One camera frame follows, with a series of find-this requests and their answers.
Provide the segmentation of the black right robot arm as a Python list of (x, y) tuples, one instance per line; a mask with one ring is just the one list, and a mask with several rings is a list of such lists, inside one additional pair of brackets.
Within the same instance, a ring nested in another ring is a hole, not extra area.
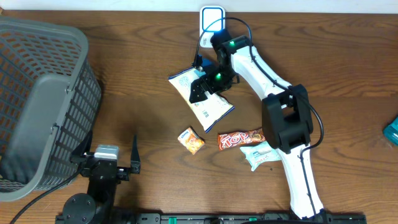
[(259, 56), (252, 36), (232, 38), (226, 29), (214, 32), (210, 43), (218, 65), (205, 64), (196, 55), (193, 66), (205, 72), (191, 85), (189, 101), (198, 103), (231, 88), (233, 79), (244, 78), (262, 101), (262, 131), (282, 159), (290, 191), (290, 208), (298, 220), (331, 223), (318, 196), (310, 162), (313, 116), (303, 85), (291, 85)]

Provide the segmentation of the small orange snack box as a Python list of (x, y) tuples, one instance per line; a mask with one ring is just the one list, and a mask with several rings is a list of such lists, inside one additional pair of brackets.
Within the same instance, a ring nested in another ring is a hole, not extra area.
[(195, 155), (205, 142), (200, 138), (192, 128), (187, 128), (178, 136), (178, 141), (193, 155)]

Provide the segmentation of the red Top chocolate bar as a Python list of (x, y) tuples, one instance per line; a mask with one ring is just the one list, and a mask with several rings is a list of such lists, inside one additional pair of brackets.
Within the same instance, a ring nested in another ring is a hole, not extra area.
[(218, 148), (220, 151), (235, 146), (250, 145), (264, 142), (266, 139), (261, 128), (252, 131), (236, 131), (218, 135)]

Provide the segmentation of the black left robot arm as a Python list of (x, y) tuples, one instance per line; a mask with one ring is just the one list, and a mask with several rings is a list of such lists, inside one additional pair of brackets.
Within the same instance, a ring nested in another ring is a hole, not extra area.
[(131, 174), (139, 174), (141, 160), (134, 136), (129, 167), (118, 166), (119, 149), (102, 145), (90, 151), (93, 132), (90, 131), (73, 150), (70, 162), (78, 164), (77, 174), (89, 179), (85, 193), (71, 196), (64, 204), (57, 223), (135, 223), (137, 218), (130, 212), (114, 206), (117, 186), (129, 181)]

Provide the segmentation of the blue mouthwash bottle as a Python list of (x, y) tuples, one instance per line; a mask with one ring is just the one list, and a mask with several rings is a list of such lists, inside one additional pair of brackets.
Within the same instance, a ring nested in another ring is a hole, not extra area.
[(398, 118), (393, 120), (391, 124), (386, 126), (383, 130), (383, 135), (394, 145), (398, 145)]

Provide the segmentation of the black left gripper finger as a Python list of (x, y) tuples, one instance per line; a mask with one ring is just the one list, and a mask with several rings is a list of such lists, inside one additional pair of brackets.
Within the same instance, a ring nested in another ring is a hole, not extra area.
[(131, 151), (131, 168), (140, 168), (141, 167), (141, 159), (139, 157), (139, 152), (137, 148), (137, 136), (135, 135), (132, 143), (132, 151)]
[(92, 138), (93, 132), (89, 131), (82, 142), (72, 151), (70, 155), (71, 163), (81, 164), (89, 158), (87, 154), (90, 153)]

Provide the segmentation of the light blue snack packet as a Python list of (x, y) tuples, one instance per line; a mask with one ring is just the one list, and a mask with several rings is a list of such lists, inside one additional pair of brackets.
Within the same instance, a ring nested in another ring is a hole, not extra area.
[(257, 146), (243, 146), (240, 147), (240, 150), (249, 162), (252, 172), (254, 172), (264, 162), (281, 160), (280, 155), (275, 149), (271, 148), (267, 141), (264, 141)]

